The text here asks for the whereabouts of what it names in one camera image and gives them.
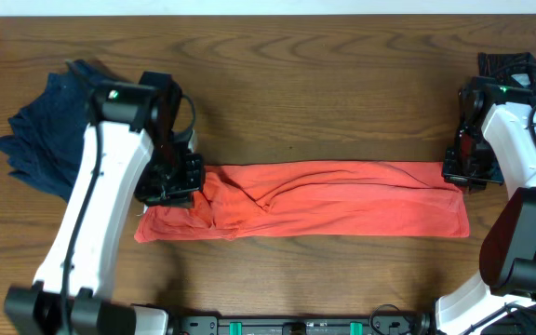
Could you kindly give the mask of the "red soccer t-shirt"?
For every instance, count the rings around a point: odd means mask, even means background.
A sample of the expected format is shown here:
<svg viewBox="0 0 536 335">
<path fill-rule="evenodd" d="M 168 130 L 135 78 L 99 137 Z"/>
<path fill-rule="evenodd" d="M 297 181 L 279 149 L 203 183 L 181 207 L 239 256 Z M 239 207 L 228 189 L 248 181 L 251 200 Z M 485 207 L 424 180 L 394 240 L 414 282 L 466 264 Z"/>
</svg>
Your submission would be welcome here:
<svg viewBox="0 0 536 335">
<path fill-rule="evenodd" d="M 466 237 L 462 191 L 444 182 L 441 168 L 386 161 L 208 166 L 191 208 L 148 208 L 134 238 Z"/>
</svg>

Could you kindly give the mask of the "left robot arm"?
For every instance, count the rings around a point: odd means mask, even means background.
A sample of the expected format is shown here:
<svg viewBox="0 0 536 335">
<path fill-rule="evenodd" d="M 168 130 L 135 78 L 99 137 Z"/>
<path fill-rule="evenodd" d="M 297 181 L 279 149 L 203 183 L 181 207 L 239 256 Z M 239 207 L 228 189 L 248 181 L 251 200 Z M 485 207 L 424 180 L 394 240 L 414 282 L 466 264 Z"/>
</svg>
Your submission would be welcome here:
<svg viewBox="0 0 536 335">
<path fill-rule="evenodd" d="M 128 207 L 189 208 L 203 189 L 194 129 L 174 132 L 185 97 L 170 74 L 102 81 L 87 94 L 84 148 L 57 236 L 28 288 L 12 286 L 4 312 L 20 334 L 176 334 L 153 305 L 112 301 Z"/>
</svg>

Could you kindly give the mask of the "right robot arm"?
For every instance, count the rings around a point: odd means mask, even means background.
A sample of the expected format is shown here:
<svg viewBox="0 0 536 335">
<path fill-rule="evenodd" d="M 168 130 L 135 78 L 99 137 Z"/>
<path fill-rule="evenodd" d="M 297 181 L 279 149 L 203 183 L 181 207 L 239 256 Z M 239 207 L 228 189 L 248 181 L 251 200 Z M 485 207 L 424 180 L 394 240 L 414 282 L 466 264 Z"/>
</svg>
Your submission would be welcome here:
<svg viewBox="0 0 536 335">
<path fill-rule="evenodd" d="M 536 315 L 536 90 L 475 76 L 458 91 L 460 123 L 442 176 L 469 191 L 508 192 L 477 272 L 435 303 L 438 334 L 480 334 L 513 311 Z"/>
</svg>

